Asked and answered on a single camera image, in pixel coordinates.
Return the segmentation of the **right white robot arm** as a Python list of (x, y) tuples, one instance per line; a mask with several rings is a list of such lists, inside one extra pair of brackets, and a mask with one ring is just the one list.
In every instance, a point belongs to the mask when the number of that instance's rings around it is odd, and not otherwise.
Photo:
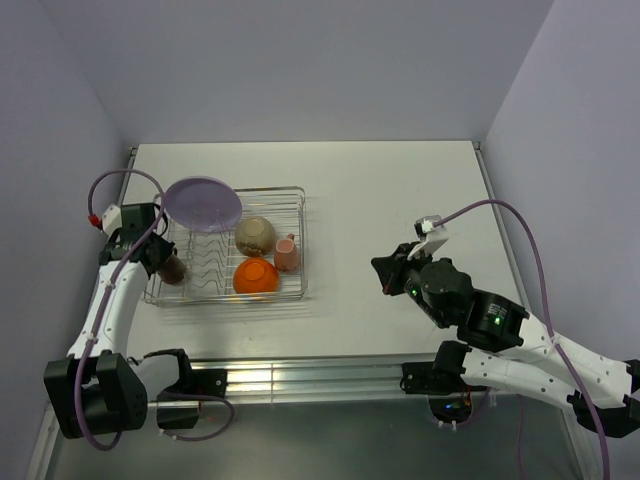
[(410, 243), (371, 261), (384, 294), (407, 295), (456, 337), (434, 360), (403, 365), (407, 394), (497, 389), (553, 405), (592, 432), (623, 438), (639, 428), (639, 363), (616, 361), (561, 336), (521, 305), (477, 289), (448, 258), (411, 256)]

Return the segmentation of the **pink mug white inside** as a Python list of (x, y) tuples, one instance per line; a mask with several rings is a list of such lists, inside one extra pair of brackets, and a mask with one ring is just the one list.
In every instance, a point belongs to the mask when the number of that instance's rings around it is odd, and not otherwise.
[(295, 272), (301, 263), (300, 252), (295, 242), (295, 235), (288, 234), (275, 244), (274, 266), (279, 272)]

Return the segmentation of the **purple plate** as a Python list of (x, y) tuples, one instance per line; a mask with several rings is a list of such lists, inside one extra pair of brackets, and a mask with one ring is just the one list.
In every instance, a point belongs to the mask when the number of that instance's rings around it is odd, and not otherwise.
[(236, 226), (243, 205), (225, 182), (205, 176), (174, 182), (164, 194), (165, 211), (178, 225), (197, 233), (217, 233)]

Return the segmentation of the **orange bowl white inside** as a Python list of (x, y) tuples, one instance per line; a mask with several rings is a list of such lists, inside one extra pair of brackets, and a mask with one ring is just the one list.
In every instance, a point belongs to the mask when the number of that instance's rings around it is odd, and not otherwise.
[(250, 257), (243, 261), (233, 275), (237, 294), (273, 293), (279, 288), (279, 273), (267, 260)]

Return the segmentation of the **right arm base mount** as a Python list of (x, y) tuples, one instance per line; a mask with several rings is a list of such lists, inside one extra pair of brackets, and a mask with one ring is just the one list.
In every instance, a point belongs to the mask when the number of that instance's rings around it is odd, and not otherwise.
[(430, 421), (440, 429), (464, 428), (489, 407), (487, 387), (470, 386), (459, 376), (436, 370), (433, 362), (405, 362), (401, 370), (400, 389), (425, 396)]

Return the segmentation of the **black mug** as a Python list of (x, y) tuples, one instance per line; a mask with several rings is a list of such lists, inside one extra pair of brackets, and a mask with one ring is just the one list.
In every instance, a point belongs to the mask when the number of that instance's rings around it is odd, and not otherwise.
[(184, 262), (172, 253), (158, 269), (157, 275), (167, 285), (179, 285), (187, 276), (188, 269)]

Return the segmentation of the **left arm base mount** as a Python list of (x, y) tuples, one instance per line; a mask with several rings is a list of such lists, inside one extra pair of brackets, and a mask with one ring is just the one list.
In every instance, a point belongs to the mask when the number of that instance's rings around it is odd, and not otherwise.
[[(224, 398), (227, 387), (227, 371), (224, 369), (196, 369), (192, 371), (191, 383), (187, 386), (165, 388), (158, 396), (160, 402), (176, 402), (176, 394), (204, 395)], [(188, 430), (196, 426), (201, 407), (158, 407), (157, 424), (165, 430)]]

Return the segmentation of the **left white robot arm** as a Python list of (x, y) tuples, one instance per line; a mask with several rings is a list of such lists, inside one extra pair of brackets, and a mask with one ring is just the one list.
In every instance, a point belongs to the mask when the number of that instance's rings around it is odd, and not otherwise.
[(152, 277), (169, 285), (187, 274), (174, 243), (156, 233), (167, 217), (156, 203), (110, 206), (102, 217), (114, 228), (99, 254), (96, 288), (83, 328), (62, 360), (51, 361), (44, 384), (68, 439), (120, 436), (146, 421), (149, 401), (166, 393), (183, 399), (195, 375), (182, 349), (126, 357), (139, 300)]

